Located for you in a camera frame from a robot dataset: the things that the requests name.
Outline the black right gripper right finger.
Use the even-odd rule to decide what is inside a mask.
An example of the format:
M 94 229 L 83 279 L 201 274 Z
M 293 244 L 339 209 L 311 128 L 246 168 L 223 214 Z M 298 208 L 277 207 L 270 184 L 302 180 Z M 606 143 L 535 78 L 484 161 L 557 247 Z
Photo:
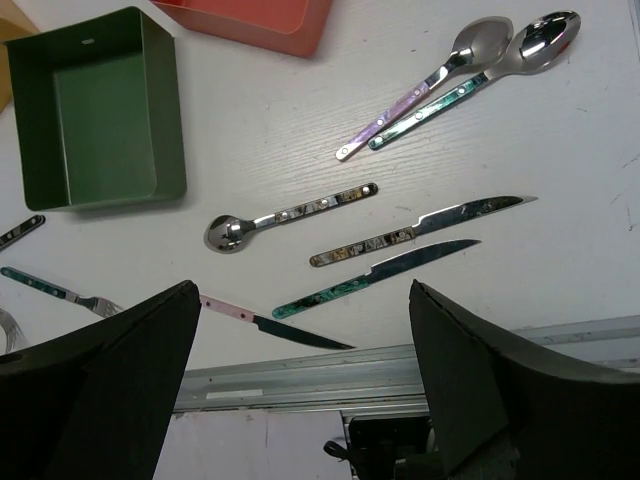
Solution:
M 539 346 L 420 282 L 409 314 L 442 478 L 638 478 L 638 374 Z

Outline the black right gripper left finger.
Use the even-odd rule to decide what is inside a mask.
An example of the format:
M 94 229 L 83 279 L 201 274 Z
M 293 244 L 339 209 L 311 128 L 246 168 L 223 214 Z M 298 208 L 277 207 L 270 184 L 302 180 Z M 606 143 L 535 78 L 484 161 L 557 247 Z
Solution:
M 183 281 L 1 358 L 4 479 L 150 479 L 197 330 Z

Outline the green handled fork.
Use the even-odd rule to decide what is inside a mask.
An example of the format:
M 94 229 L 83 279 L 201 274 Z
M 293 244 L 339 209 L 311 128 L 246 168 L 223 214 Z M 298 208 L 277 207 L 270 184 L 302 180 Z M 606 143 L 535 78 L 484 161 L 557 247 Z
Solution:
M 59 300 L 82 306 L 101 318 L 108 318 L 124 311 L 123 307 L 118 306 L 117 304 L 106 298 L 97 296 L 81 296 L 68 289 L 52 284 L 38 277 L 34 277 L 30 274 L 11 267 L 2 267 L 1 275 L 23 285 L 27 285 L 35 290 L 53 296 Z

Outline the pink handled fork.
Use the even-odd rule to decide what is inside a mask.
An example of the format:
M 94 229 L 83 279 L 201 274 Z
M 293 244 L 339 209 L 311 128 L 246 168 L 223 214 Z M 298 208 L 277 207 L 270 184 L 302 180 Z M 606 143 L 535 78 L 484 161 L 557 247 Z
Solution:
M 28 341 L 17 321 L 3 309 L 0 310 L 0 324 L 6 337 L 6 354 L 28 347 Z

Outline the green handled knife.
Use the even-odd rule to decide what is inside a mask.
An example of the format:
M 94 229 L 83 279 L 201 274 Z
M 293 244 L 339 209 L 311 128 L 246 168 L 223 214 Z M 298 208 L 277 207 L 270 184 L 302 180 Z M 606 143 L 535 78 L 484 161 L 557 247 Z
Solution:
M 272 316 L 276 319 L 288 318 L 480 243 L 477 239 L 457 239 L 407 251 L 372 265 L 368 273 L 278 306 L 272 311 Z

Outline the black handled fork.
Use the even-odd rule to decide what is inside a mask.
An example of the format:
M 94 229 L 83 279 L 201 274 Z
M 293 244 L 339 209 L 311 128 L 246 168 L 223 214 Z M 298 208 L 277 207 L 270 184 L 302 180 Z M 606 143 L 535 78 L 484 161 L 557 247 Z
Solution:
M 11 228 L 0 236 L 0 250 L 3 251 L 12 246 L 27 234 L 44 225 L 45 222 L 46 217 L 44 215 L 34 215 L 19 225 Z

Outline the pink handled knife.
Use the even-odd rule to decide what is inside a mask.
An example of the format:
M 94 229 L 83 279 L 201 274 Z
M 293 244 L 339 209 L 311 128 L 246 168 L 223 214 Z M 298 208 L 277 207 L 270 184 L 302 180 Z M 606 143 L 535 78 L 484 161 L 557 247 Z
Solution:
M 200 295 L 204 308 L 255 325 L 259 331 L 301 345 L 326 350 L 351 350 L 353 346 L 308 332 L 226 302 Z

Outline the black handled knife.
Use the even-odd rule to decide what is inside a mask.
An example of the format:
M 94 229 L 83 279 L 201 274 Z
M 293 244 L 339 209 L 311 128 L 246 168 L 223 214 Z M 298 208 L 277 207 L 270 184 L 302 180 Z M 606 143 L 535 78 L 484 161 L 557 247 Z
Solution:
M 314 255 L 309 264 L 315 268 L 325 267 L 535 200 L 537 197 L 530 195 L 502 195 L 450 206 L 420 216 L 414 225 Z

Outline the black handled spoon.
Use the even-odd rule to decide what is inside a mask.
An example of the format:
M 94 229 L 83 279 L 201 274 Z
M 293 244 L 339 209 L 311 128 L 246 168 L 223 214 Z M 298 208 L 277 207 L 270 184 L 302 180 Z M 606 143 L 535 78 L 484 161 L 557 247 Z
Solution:
M 244 248 L 249 238 L 259 230 L 273 228 L 324 213 L 370 198 L 377 193 L 378 185 L 371 182 L 254 220 L 240 219 L 233 215 L 221 215 L 207 227 L 204 233 L 204 243 L 208 248 L 218 253 L 235 253 Z

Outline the green handled spoon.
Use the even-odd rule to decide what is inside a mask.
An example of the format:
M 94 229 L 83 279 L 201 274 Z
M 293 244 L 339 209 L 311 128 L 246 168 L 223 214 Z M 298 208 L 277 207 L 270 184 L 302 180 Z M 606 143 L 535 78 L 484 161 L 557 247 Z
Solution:
M 511 40 L 494 65 L 376 134 L 368 141 L 369 148 L 385 147 L 500 78 L 533 75 L 548 69 L 575 40 L 580 27 L 580 15 L 570 10 L 552 12 L 532 21 Z

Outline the pink handled spoon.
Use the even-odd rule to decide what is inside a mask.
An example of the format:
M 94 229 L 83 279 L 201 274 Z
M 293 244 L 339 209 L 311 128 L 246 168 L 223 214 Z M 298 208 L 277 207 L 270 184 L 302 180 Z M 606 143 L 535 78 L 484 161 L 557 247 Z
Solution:
M 342 145 L 335 153 L 336 159 L 343 162 L 351 158 L 376 134 L 416 107 L 450 76 L 495 63 L 505 53 L 512 37 L 512 21 L 502 16 L 484 17 L 465 26 L 455 38 L 447 60 Z

